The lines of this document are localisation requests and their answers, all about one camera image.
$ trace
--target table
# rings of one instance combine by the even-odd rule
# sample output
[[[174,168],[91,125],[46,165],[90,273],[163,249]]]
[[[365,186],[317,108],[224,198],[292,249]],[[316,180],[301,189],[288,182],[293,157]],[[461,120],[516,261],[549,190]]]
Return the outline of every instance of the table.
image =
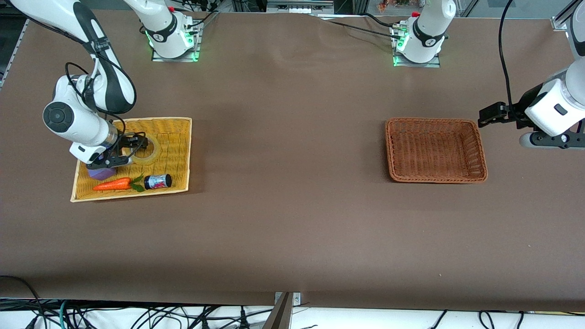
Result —
[[[190,190],[69,202],[75,159],[42,109],[64,63],[91,60],[29,26],[0,93],[0,268],[41,297],[585,309],[582,153],[525,149],[525,131],[492,125],[483,184],[388,175],[386,119],[476,119],[505,100],[497,19],[455,19],[442,67],[419,69],[393,67],[383,36],[293,14],[222,13],[198,63],[152,63],[132,12],[97,16],[136,84],[125,118],[193,118]],[[515,99],[572,62],[547,20],[506,22],[504,46]]]

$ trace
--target metal bracket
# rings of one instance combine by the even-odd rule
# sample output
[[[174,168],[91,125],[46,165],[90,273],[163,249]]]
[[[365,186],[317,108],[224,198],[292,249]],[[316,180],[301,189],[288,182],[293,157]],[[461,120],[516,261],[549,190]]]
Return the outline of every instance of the metal bracket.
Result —
[[[280,296],[282,296],[283,293],[281,292],[277,292],[274,293],[274,305],[276,305],[276,303],[278,303],[278,299],[280,298]],[[301,304],[301,293],[296,292],[292,294],[292,305],[293,306],[299,306]]]
[[[286,292],[276,294],[280,294],[277,296],[277,303],[262,329],[290,329],[291,317],[293,316],[292,306],[295,302],[301,302],[301,293]]]
[[[572,0],[569,4],[563,8],[557,15],[550,19],[550,24],[555,31],[566,31],[567,22],[573,15],[573,12],[583,0]]]
[[[542,131],[533,132],[530,135],[530,142],[535,146],[544,146],[547,148],[585,148],[585,135],[580,132],[566,131],[559,136],[549,136]]]

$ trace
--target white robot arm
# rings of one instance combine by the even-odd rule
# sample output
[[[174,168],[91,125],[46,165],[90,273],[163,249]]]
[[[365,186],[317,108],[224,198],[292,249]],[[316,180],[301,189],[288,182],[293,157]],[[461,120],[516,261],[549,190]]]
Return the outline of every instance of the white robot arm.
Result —
[[[136,12],[146,28],[150,44],[165,58],[176,58],[194,47],[193,18],[171,12],[164,0],[124,0]]]
[[[405,33],[396,51],[414,63],[432,60],[441,51],[445,32],[456,12],[453,0],[428,1],[419,17],[400,22],[401,26],[405,26]]]
[[[136,91],[97,18],[78,0],[12,0],[11,3],[37,23],[81,43],[95,62],[92,74],[59,78],[53,100],[43,111],[45,125],[72,141],[70,152],[86,164],[114,167],[130,163],[129,158],[116,156],[119,154],[113,149],[130,147],[132,143],[123,132],[101,118],[99,112],[111,115],[128,112],[136,102]]]
[[[585,2],[569,23],[568,37],[576,60],[527,91],[511,106],[495,103],[480,111],[479,127],[496,122],[516,122],[517,128],[534,128],[520,137],[529,148],[585,148]],[[579,123],[576,132],[570,129]]]

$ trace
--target purple object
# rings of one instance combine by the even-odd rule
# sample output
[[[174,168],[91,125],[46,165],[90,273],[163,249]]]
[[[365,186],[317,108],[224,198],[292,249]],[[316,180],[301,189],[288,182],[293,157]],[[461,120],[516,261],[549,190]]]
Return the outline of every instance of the purple object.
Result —
[[[116,174],[116,168],[101,168],[101,169],[88,169],[87,172],[90,177],[97,180],[104,180],[112,177]]]

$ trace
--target brown wicker basket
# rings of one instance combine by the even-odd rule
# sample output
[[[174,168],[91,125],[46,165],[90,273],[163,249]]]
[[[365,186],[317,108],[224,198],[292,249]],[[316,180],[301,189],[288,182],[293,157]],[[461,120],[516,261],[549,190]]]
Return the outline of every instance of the brown wicker basket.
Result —
[[[482,183],[486,159],[475,122],[391,118],[386,122],[390,176],[412,183]]]

